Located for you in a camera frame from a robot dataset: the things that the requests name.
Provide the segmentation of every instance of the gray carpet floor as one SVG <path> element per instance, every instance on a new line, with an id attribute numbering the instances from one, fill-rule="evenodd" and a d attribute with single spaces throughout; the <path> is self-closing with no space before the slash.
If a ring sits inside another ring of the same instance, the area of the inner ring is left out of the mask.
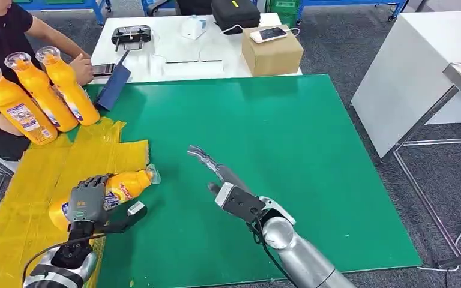
<path id="1" fill-rule="evenodd" d="M 305 8 L 298 39 L 305 49 L 301 61 L 304 74 L 330 75 L 343 104 L 360 134 L 364 146 L 376 164 L 399 216 L 424 263 L 451 257 L 443 237 L 432 223 L 415 191 L 393 158 L 380 163 L 372 144 L 351 106 L 351 98 L 379 50 L 393 23 L 387 22 L 386 5 Z M 92 52 L 101 28 L 94 15 L 86 12 L 36 13 L 36 16 L 68 35 L 86 51 Z M 110 17 L 143 16 L 136 0 L 113 0 Z M 35 49 L 43 44 L 32 40 Z M 416 139 L 461 137 L 461 124 L 424 127 Z M 401 150 L 419 185 L 433 202 L 452 237 L 461 225 L 461 145 L 409 147 Z M 377 233 L 385 227 L 377 227 Z M 347 274 L 357 287 L 444 287 L 444 273 L 417 268 Z M 293 287 L 285 281 L 243 284 L 252 287 Z M 461 287 L 461 268 L 448 273 L 448 287 Z"/>

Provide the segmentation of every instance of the yellow plastic bag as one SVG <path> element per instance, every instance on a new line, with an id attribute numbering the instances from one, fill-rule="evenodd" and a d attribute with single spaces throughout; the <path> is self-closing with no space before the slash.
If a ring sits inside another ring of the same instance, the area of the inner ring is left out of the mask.
<path id="1" fill-rule="evenodd" d="M 51 201 L 67 196 L 80 180 L 90 176 L 146 167 L 148 141 L 120 143 L 124 125 L 102 118 L 98 124 L 81 127 L 73 144 L 63 134 L 25 152 L 0 204 L 0 287 L 21 287 L 23 267 L 30 257 L 68 239 L 68 233 L 50 221 Z M 96 287 L 104 238 L 92 244 L 99 256 L 98 266 L 86 287 Z"/>

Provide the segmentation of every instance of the cardboard box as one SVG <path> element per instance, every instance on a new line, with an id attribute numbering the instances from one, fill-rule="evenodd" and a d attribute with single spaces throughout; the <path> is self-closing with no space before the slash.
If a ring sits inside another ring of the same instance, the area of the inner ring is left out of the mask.
<path id="1" fill-rule="evenodd" d="M 272 26 L 287 30 L 286 25 Z M 291 32 L 287 37 L 255 43 L 250 33 L 272 27 L 247 28 L 243 31 L 242 53 L 254 76 L 282 75 L 296 73 L 300 66 L 303 48 Z"/>

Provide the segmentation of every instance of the white power adapter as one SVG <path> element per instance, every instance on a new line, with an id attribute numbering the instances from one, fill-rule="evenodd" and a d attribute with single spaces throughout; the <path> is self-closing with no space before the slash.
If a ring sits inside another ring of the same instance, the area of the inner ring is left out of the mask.
<path id="1" fill-rule="evenodd" d="M 206 20 L 193 15 L 182 24 L 181 35 L 185 38 L 197 40 L 206 32 Z"/>

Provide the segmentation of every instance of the person's arm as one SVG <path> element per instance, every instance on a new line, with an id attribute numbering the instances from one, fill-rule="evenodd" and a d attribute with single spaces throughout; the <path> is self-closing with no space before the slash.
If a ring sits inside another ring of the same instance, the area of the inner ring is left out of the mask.
<path id="1" fill-rule="evenodd" d="M 39 38 L 57 47 L 59 50 L 73 57 L 70 63 L 80 85 L 86 85 L 93 80 L 91 56 L 80 48 L 75 42 L 66 37 L 63 33 L 50 27 L 45 22 L 32 16 L 32 24 L 26 34 Z"/>
<path id="2" fill-rule="evenodd" d="M 0 114 L 0 129 L 15 136 L 23 136 L 22 132 L 13 126 L 13 124 L 6 119 L 3 114 Z"/>
<path id="3" fill-rule="evenodd" d="M 73 42 L 73 40 L 69 39 L 63 33 L 50 27 L 47 23 L 34 16 L 32 17 L 31 27 L 25 33 L 29 36 L 50 43 L 52 46 L 57 47 L 72 58 L 77 58 L 80 54 L 82 54 L 84 58 L 91 59 L 91 56 L 82 50 L 82 48 Z"/>

